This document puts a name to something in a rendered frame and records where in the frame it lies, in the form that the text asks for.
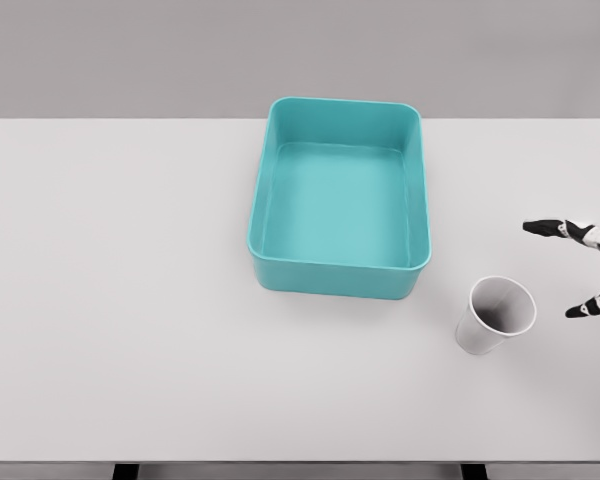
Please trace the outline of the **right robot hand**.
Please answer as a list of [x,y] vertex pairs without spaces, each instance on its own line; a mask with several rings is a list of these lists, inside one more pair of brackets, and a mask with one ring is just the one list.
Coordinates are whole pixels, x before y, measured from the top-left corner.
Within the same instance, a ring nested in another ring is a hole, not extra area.
[[[567,219],[526,220],[522,229],[533,235],[570,239],[600,253],[600,224],[574,222]],[[566,310],[566,318],[600,316],[600,293]]]

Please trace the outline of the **white paper cup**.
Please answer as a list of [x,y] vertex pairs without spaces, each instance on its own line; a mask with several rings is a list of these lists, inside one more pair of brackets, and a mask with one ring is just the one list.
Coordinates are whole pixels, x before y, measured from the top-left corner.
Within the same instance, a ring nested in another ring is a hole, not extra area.
[[524,285],[504,276],[486,276],[469,292],[455,339],[465,352],[485,355],[528,332],[536,318],[535,299]]

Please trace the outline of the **teal plastic basket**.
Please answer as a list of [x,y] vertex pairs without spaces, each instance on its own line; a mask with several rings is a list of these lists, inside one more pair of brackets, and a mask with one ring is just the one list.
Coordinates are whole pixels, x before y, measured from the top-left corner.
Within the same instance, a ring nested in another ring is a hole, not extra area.
[[408,296],[432,256],[420,113],[395,102],[276,100],[246,244],[270,290]]

